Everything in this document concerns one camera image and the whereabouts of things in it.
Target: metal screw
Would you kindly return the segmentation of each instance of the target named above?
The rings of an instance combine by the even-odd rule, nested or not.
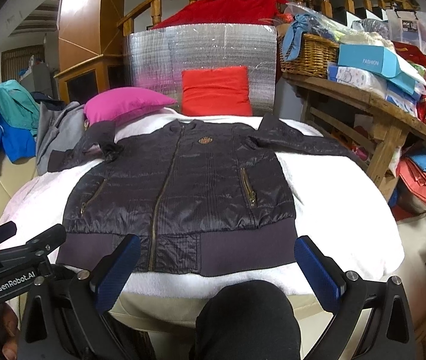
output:
[[[391,281],[397,285],[400,285],[402,283],[401,278],[399,276],[391,276]]]
[[[87,271],[86,269],[83,269],[82,271],[79,271],[76,275],[78,280],[85,280],[90,277],[90,271]]]
[[[360,276],[355,271],[348,271],[346,272],[346,277],[351,281],[356,281]]]
[[[44,282],[44,277],[38,276],[38,277],[35,278],[33,283],[34,283],[35,286],[40,286],[40,285],[43,284],[43,282]]]

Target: pillow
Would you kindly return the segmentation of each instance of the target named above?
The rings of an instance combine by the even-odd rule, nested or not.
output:
[[[110,89],[91,98],[84,108],[90,125],[112,120],[116,126],[137,117],[176,104],[176,100],[145,88],[124,87]]]
[[[187,116],[252,116],[248,68],[184,70],[181,112]]]

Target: wooden table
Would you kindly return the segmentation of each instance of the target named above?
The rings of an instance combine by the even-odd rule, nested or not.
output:
[[[369,165],[364,165],[364,170],[385,199],[389,200],[398,182],[398,178],[386,173],[394,151],[397,146],[404,145],[408,133],[413,133],[426,142],[426,125],[374,93],[317,77],[283,73],[283,78],[292,85],[309,90],[307,99],[303,104],[302,122],[317,128],[323,134],[329,135],[314,121],[315,118],[321,119],[353,139],[373,155]],[[374,142],[317,109],[319,94],[337,99],[372,115],[373,129],[370,134]]]

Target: black jacket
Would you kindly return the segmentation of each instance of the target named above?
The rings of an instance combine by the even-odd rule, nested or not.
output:
[[[99,143],[107,159],[68,198],[60,263],[92,268],[128,233],[142,240],[138,271],[216,276],[292,263],[294,201],[274,150],[353,155],[272,115],[258,131],[176,120],[113,139],[111,125],[96,123],[75,149],[50,156],[49,171],[72,167]]]

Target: red pillow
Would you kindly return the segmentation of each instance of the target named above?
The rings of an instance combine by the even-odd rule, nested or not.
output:
[[[252,116],[248,68],[184,70],[181,112],[186,116]]]

